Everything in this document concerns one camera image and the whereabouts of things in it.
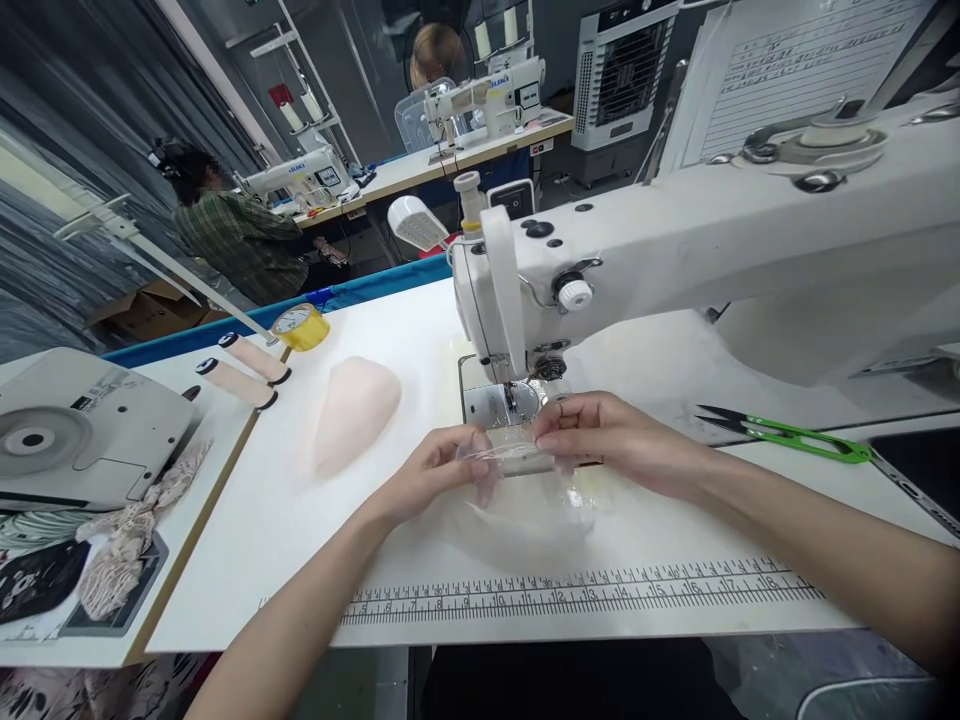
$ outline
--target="thread spool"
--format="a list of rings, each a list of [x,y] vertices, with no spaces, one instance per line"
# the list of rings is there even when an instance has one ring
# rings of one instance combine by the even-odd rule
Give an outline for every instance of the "thread spool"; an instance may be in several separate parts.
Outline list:
[[[266,410],[277,401],[279,394],[268,385],[264,385],[233,365],[220,362],[216,358],[207,358],[197,365],[197,374],[204,380],[226,390],[257,410]]]
[[[236,333],[227,333],[217,344],[271,385],[280,385],[293,372],[273,355]]]
[[[290,129],[294,132],[300,132],[303,130],[303,121],[300,119],[300,116],[297,115],[297,111],[293,109],[293,105],[290,103],[281,103],[280,112],[283,113],[283,116],[287,119],[287,122],[290,123]]]
[[[473,29],[477,36],[477,57],[481,60],[490,54],[490,36],[487,34],[487,23],[481,22]]]
[[[312,90],[307,90],[307,92],[300,96],[300,100],[303,101],[303,106],[307,108],[307,112],[314,122],[323,120],[323,110],[320,109],[320,103],[317,102],[317,98],[314,97]]]
[[[517,6],[509,7],[503,11],[503,36],[504,44],[510,47],[517,41]]]

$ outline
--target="dark hair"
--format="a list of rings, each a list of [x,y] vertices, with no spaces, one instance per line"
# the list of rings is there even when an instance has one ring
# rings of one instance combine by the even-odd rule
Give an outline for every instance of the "dark hair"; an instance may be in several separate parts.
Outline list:
[[[193,205],[207,186],[207,170],[220,173],[220,163],[202,150],[189,150],[171,158],[176,172],[169,178],[181,205]]]

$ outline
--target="air cooler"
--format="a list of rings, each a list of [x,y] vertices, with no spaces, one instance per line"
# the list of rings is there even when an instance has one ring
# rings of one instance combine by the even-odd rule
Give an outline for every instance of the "air cooler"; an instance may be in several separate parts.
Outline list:
[[[597,150],[650,126],[679,4],[626,0],[580,21],[575,148]]]

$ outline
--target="yellow tape roll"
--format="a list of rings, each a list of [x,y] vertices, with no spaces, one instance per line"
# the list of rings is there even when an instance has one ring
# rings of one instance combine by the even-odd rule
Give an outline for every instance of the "yellow tape roll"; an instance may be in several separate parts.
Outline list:
[[[294,305],[270,331],[298,352],[313,350],[330,334],[330,323],[311,303]]]

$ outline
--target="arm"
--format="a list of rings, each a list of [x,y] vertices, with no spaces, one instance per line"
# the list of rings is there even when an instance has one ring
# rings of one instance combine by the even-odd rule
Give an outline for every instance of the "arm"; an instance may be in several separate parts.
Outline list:
[[[465,425],[427,435],[230,643],[187,720],[286,717],[387,536],[444,490],[486,474],[486,463],[453,461],[479,432]]]
[[[605,462],[715,515],[932,672],[953,659],[960,551],[700,445],[609,393],[548,405],[534,434],[548,452]]]
[[[234,212],[261,231],[262,240],[296,240],[303,235],[296,221],[291,217],[282,217],[270,212],[260,203],[235,193],[224,193],[223,197],[233,206]]]

